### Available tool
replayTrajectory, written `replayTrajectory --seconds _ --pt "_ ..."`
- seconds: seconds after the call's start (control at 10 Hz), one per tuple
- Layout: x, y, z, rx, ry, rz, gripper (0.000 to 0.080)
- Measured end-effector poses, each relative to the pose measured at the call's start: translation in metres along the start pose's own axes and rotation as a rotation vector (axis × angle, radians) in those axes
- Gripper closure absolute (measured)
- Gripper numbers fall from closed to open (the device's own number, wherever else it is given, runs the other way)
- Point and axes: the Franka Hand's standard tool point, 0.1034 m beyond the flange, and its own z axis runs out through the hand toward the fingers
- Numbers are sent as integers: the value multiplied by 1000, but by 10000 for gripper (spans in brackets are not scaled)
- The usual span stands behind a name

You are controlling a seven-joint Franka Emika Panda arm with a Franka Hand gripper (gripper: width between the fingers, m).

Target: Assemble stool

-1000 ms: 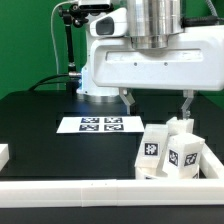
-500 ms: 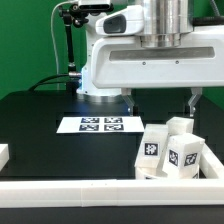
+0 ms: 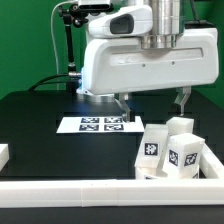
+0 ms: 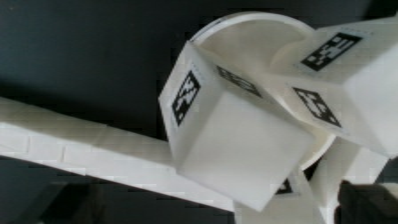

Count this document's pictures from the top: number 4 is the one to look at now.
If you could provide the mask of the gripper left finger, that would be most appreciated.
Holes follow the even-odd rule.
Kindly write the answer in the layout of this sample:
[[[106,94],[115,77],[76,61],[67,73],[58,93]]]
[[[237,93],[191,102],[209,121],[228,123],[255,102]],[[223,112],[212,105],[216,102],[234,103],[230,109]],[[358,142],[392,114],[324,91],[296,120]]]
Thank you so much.
[[[52,183],[17,224],[107,224],[100,188],[91,184]]]

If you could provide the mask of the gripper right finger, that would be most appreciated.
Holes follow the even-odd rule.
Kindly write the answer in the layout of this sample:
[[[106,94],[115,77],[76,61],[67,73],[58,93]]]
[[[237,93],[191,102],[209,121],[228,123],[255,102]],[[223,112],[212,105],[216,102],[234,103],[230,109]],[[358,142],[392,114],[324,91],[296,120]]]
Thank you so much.
[[[398,184],[342,182],[335,224],[398,224]]]

